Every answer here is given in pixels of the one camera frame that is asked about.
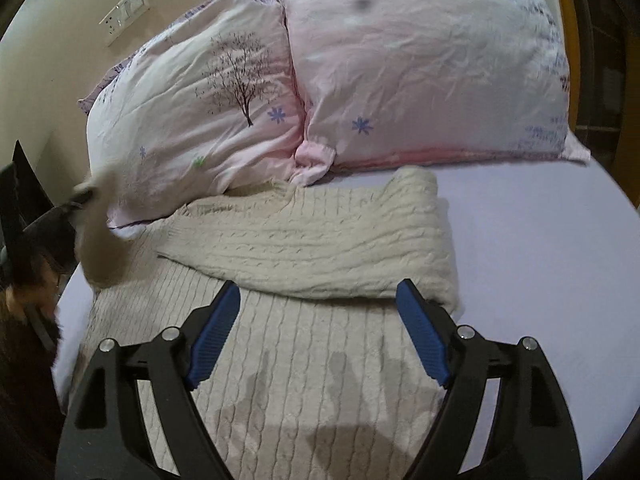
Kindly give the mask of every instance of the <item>power outlet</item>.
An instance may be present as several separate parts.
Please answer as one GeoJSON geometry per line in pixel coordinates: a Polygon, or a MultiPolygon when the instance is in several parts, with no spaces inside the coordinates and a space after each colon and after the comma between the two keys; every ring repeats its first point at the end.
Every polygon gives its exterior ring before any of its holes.
{"type": "Polygon", "coordinates": [[[150,8],[149,0],[120,0],[109,13],[100,20],[107,46],[113,43],[123,31],[150,8]]]}

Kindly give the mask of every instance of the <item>pillow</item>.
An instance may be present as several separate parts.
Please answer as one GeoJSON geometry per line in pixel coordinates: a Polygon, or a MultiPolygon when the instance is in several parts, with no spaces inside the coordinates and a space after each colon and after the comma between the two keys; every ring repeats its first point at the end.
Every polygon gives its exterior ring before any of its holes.
{"type": "Polygon", "coordinates": [[[278,0],[209,0],[190,10],[81,106],[92,172],[114,161],[123,168],[110,225],[312,172],[294,160],[303,109],[278,0]]]}
{"type": "Polygon", "coordinates": [[[300,164],[564,150],[569,67],[544,0],[282,0],[305,103],[300,164]]]}

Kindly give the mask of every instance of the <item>silver bolt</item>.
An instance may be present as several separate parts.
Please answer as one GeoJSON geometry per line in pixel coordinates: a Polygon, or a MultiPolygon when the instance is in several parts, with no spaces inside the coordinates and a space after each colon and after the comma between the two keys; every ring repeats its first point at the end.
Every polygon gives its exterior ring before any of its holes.
{"type": "Polygon", "coordinates": [[[526,337],[522,340],[522,346],[527,350],[535,350],[538,348],[538,342],[532,337],[526,337]]]}
{"type": "Polygon", "coordinates": [[[107,338],[100,342],[100,352],[110,352],[113,347],[116,346],[116,342],[113,339],[107,338]]]}
{"type": "Polygon", "coordinates": [[[170,326],[169,328],[165,328],[164,330],[162,330],[162,339],[164,339],[165,341],[173,341],[175,339],[178,339],[179,335],[180,329],[175,326],[170,326]]]}
{"type": "Polygon", "coordinates": [[[471,339],[476,335],[476,331],[471,328],[469,325],[462,325],[458,327],[458,335],[462,339],[471,339]]]}

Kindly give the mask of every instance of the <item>beige wall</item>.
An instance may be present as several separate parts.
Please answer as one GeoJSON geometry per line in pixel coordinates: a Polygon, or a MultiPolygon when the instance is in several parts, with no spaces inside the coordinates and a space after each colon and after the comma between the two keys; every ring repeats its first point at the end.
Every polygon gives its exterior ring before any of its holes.
{"type": "Polygon", "coordinates": [[[0,165],[20,139],[55,202],[88,171],[86,117],[76,101],[202,0],[151,0],[153,8],[106,47],[97,23],[118,1],[26,0],[0,41],[0,165]]]}

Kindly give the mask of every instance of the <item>white bed sheet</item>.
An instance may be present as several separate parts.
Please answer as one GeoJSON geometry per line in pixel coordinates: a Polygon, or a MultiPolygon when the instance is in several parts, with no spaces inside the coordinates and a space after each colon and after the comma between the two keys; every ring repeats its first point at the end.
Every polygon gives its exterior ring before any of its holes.
{"type": "MultiPolygon", "coordinates": [[[[460,287],[456,321],[489,339],[540,341],[568,401],[587,478],[640,405],[638,213],[595,162],[433,171],[460,287]]],[[[391,173],[338,176],[327,185],[382,186],[391,173]]],[[[79,268],[59,305],[61,397],[92,299],[79,268]]],[[[490,381],[464,469],[482,457],[496,393],[490,381]]]]}

